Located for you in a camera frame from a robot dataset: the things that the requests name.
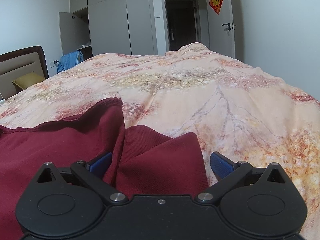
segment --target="maroon towel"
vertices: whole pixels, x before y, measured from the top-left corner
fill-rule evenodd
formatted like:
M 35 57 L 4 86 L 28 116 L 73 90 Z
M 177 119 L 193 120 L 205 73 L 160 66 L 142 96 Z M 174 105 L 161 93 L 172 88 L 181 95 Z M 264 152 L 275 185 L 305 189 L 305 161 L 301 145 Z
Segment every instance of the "maroon towel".
M 178 138 L 146 126 L 124 128 L 122 101 L 108 98 L 82 115 L 35 128 L 11 130 L 0 126 L 1 238 L 22 236 L 15 205 L 46 161 L 66 167 L 112 152 L 104 181 L 133 194 L 191 194 L 208 187 L 201 149 L 194 133 Z

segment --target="wardrobe door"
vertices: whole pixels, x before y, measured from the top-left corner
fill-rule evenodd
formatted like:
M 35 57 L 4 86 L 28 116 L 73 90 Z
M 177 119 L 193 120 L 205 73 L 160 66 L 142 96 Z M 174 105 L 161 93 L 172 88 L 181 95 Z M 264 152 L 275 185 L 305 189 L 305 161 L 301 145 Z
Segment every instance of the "wardrobe door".
M 70 0 L 72 12 L 76 12 L 88 6 L 88 0 Z
M 105 0 L 88 7 L 93 56 L 131 54 L 126 0 Z
M 133 55 L 154 55 L 149 0 L 127 0 L 131 51 Z
M 60 37 L 63 55 L 75 51 L 79 46 L 75 38 L 74 19 L 72 17 L 73 13 L 59 13 Z

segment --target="blue gripper pad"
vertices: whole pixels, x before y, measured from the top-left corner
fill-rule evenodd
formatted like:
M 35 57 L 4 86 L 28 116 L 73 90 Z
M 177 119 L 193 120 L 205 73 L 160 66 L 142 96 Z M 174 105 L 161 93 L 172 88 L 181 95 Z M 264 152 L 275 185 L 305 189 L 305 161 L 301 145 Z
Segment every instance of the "blue gripper pad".
M 89 171 L 102 179 L 112 162 L 112 153 L 108 153 L 90 165 Z
M 210 156 L 210 166 L 212 171 L 220 178 L 228 176 L 233 172 L 237 165 L 218 152 L 213 152 Z

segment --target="peach bedspread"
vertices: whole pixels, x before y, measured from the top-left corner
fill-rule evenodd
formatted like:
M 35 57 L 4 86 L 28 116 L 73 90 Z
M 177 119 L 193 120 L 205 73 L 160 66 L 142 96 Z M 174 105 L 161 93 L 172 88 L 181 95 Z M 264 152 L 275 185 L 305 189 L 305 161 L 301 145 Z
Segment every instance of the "peach bedspread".
M 35 127 L 108 97 L 124 101 L 126 127 L 143 124 L 171 137 L 195 132 L 210 184 L 213 151 L 256 167 L 281 163 L 308 206 L 302 235 L 320 239 L 319 101 L 193 43 L 166 56 L 95 56 L 9 98 L 0 125 Z

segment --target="door handle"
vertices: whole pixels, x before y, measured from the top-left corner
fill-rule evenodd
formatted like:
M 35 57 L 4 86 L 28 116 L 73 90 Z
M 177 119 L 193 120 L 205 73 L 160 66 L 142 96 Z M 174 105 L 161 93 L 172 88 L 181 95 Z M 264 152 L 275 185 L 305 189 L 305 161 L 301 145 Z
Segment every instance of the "door handle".
M 231 24 L 230 23 L 226 23 L 226 24 L 223 24 L 222 26 L 225 26 L 225 25 L 228 26 L 228 31 L 231 31 L 231 28 L 230 28 Z

